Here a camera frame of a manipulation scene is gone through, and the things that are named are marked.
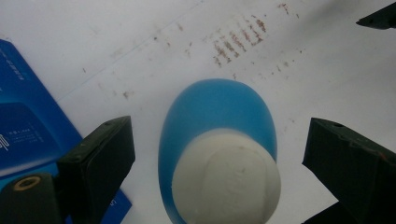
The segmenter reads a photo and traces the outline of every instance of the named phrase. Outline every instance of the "blue plastic object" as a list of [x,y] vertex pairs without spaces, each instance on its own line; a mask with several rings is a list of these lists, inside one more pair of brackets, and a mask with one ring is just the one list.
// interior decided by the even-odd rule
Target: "blue plastic object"
[[[31,173],[58,174],[54,163],[81,136],[27,62],[0,39],[0,189]],[[121,223],[131,208],[121,190],[102,223]]]
[[207,131],[227,128],[250,136],[276,161],[276,131],[263,99],[249,86],[227,79],[196,82],[184,90],[169,109],[159,152],[159,179],[163,204],[173,223],[186,223],[179,215],[172,179],[187,144]]

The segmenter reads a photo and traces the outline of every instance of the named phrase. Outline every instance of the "blue box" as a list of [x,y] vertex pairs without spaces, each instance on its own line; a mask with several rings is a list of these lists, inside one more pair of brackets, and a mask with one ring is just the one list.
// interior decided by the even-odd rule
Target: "blue box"
[[[57,175],[55,162],[81,135],[17,49],[1,39],[0,80],[0,189],[21,175]],[[131,206],[119,190],[102,223],[120,223]]]

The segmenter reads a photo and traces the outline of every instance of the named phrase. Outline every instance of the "brown stain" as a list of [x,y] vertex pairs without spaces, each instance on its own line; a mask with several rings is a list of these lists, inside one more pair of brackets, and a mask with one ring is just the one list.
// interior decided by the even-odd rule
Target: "brown stain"
[[250,36],[248,35],[248,32],[247,32],[246,30],[244,30],[244,29],[242,29],[241,31],[242,31],[242,34],[244,34],[245,39],[246,39],[249,43],[251,43]]
[[277,7],[285,9],[286,14],[289,15],[289,8],[288,8],[288,5],[286,5],[286,3],[279,4]]
[[261,20],[256,20],[256,23],[259,25],[259,27],[262,29],[263,32],[267,32],[267,29],[265,29],[265,24]]
[[230,44],[230,42],[228,42],[228,41],[225,39],[225,36],[224,36],[224,35],[223,35],[220,39],[223,41],[224,46],[225,46],[230,52],[233,53],[233,56],[235,56],[235,58],[239,57],[239,53],[235,51],[235,49],[234,49],[233,46]]
[[218,58],[218,57],[213,57],[214,59],[215,59],[215,63],[219,66],[219,67],[221,67],[221,62],[220,62],[220,59]]
[[181,31],[181,32],[184,31],[184,28],[183,28],[179,23],[177,24],[177,28],[178,28],[178,30]]
[[123,95],[123,97],[124,97],[126,100],[128,100],[128,98],[129,98],[130,96],[133,96],[133,95],[134,95],[134,91],[125,91],[122,95]]
[[262,35],[267,31],[264,22],[255,15],[251,15],[249,18],[242,16],[241,20],[236,22],[236,25],[236,30],[227,31],[227,35],[222,34],[221,28],[210,35],[218,53],[213,58],[219,67],[222,66],[223,59],[229,63],[233,58],[238,58],[241,53],[247,52],[248,46],[254,47],[261,43],[263,41]]
[[218,56],[224,57],[224,58],[227,60],[227,63],[230,63],[230,62],[231,62],[231,59],[230,59],[230,57],[228,57],[228,55],[226,54],[225,50],[222,49],[222,48],[219,46],[219,41],[216,40],[214,44],[215,44],[215,49],[218,51]]
[[236,44],[236,46],[241,48],[244,52],[247,51],[245,49],[245,46],[242,44],[242,42],[239,40],[238,36],[236,36],[236,34],[234,32],[230,32],[230,36],[231,36],[231,39],[233,40],[233,42]]
[[192,46],[192,42],[190,42],[189,48],[184,50],[184,52],[187,54],[187,56],[189,56],[189,58],[191,58],[191,52],[190,52],[191,46]]

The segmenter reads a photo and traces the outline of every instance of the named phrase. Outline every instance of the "white surface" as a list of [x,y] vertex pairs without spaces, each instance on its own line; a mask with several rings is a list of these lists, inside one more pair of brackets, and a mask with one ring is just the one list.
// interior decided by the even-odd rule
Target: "white surface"
[[301,223],[335,202],[301,165],[311,117],[395,150],[396,30],[355,24],[392,2],[5,0],[0,38],[16,45],[83,135],[132,116],[136,162],[122,188],[134,208],[123,223],[170,223],[157,175],[163,119],[181,90],[209,77],[244,82],[267,103],[282,179],[268,223]]
[[172,193],[177,211],[189,224],[257,224],[276,210],[280,186],[268,151],[245,134],[216,129],[185,148]]

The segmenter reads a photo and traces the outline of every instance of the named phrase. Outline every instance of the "white rounded tip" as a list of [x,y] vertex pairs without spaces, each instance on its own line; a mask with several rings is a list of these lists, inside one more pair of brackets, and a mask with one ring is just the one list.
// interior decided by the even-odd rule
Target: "white rounded tip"
[[265,223],[280,196],[271,155],[248,136],[214,130],[196,137],[173,176],[177,211],[189,224]]

